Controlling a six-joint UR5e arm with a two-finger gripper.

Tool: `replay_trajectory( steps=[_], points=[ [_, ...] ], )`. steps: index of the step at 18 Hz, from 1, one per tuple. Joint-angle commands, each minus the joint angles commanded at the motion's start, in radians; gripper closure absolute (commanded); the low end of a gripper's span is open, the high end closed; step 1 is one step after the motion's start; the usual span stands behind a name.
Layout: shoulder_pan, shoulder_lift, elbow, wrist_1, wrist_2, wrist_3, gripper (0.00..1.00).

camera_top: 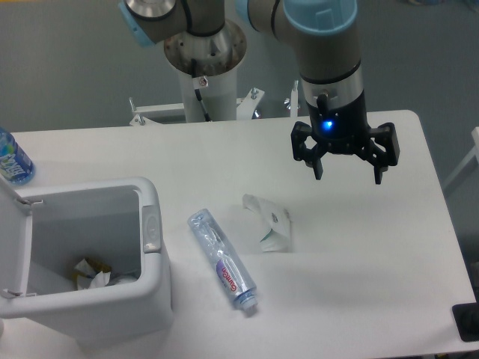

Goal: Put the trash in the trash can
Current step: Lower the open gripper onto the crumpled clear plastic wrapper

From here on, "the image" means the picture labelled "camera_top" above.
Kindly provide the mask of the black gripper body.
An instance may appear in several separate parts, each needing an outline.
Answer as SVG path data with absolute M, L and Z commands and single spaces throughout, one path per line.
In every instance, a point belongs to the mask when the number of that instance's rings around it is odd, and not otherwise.
M 322 93 L 308 105 L 311 136 L 317 143 L 316 151 L 352 155 L 360 153 L 370 143 L 364 92 L 354 101 L 339 108 L 329 107 L 329 97 Z

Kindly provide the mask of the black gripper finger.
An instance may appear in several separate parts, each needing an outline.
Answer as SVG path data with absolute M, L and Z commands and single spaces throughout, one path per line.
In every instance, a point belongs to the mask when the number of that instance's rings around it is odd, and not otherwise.
M 382 175 L 399 161 L 400 147 L 395 125 L 384 123 L 376 128 L 367 128 L 360 137 L 356 155 L 373 166 L 374 181 L 380 185 Z
M 293 158 L 300 162 L 303 161 L 314 171 L 316 180 L 321 180 L 323 176 L 323 165 L 321 158 L 327 153 L 327 148 L 323 146 L 315 137 L 314 129 L 306 123 L 296 121 L 290 134 Z M 306 140 L 312 138 L 316 144 L 308 148 Z

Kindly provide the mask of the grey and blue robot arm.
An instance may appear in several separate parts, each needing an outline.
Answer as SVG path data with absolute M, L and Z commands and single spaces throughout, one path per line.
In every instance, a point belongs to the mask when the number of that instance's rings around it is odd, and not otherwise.
M 293 157 L 323 175 L 322 157 L 355 155 L 376 183 L 398 163 L 392 123 L 367 122 L 355 1 L 237 1 L 255 31 L 288 45 L 296 57 L 310 117 L 291 132 Z M 186 120 L 236 120 L 236 71 L 245 57 L 242 29 L 223 1 L 121 1 L 120 13 L 142 46 L 163 45 L 178 72 Z

